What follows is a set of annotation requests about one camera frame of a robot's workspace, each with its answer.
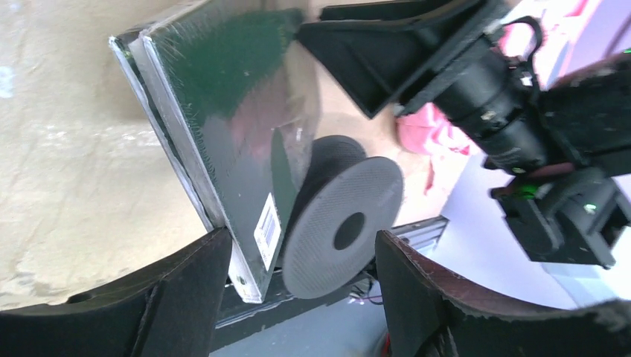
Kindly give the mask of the green wonderland book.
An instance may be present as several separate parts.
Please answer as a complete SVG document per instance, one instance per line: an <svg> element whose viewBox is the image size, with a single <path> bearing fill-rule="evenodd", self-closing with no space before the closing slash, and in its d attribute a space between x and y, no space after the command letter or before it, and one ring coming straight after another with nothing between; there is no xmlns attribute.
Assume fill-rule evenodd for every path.
<svg viewBox="0 0 631 357"><path fill-rule="evenodd" d="M295 36L308 1L187 1L109 38L208 230L232 237L228 275L266 297L310 164L320 107Z"/></svg>

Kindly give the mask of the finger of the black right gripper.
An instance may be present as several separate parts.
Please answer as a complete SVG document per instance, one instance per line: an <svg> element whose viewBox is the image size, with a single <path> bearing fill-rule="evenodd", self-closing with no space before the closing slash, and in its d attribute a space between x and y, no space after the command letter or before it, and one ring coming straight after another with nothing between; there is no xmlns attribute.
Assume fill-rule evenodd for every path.
<svg viewBox="0 0 631 357"><path fill-rule="evenodd" d="M506 1L381 1L324 7L296 39L374 118L407 115L475 73L509 14Z"/></svg>

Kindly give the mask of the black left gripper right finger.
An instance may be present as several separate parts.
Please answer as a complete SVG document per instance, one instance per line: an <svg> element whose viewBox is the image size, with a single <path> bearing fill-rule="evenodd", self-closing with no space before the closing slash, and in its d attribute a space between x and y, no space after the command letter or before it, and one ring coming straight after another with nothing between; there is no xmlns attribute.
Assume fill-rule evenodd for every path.
<svg viewBox="0 0 631 357"><path fill-rule="evenodd" d="M555 309L503 295L389 231L375 242L394 356L628 356L630 302Z"/></svg>

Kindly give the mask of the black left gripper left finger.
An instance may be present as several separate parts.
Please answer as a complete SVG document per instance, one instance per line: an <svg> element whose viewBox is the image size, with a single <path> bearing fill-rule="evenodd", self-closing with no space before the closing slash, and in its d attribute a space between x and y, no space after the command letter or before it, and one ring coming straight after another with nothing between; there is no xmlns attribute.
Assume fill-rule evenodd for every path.
<svg viewBox="0 0 631 357"><path fill-rule="evenodd" d="M3 356L208 356L232 241L216 229L66 302L1 313Z"/></svg>

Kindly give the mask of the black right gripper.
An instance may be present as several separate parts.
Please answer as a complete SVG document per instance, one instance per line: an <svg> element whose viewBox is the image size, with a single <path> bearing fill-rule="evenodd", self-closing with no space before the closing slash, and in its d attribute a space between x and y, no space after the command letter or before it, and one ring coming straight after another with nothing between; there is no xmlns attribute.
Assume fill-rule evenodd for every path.
<svg viewBox="0 0 631 357"><path fill-rule="evenodd" d="M530 260L615 264L612 248L630 223L630 202L614 177L630 172L630 56L617 54L542 90L525 86L530 59L493 42L478 70L432 102L512 175L491 190Z"/></svg>

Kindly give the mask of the pink student backpack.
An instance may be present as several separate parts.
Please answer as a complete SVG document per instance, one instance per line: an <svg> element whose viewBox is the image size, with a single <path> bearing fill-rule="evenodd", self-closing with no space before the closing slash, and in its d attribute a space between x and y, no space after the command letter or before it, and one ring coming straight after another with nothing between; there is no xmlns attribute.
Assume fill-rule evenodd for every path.
<svg viewBox="0 0 631 357"><path fill-rule="evenodd" d="M500 48L510 57L525 58L534 47L534 32L513 22L524 16L538 20L543 41L534 56L534 70L540 88L547 89L568 72L574 46L599 5L599 1L520 1L502 20L507 27L499 41ZM443 166L446 158L467 159L479 152L479 148L431 103L412 115L398 118L397 135L404 149L430 157L426 195L448 191L443 179L458 179L461 170L446 169Z"/></svg>

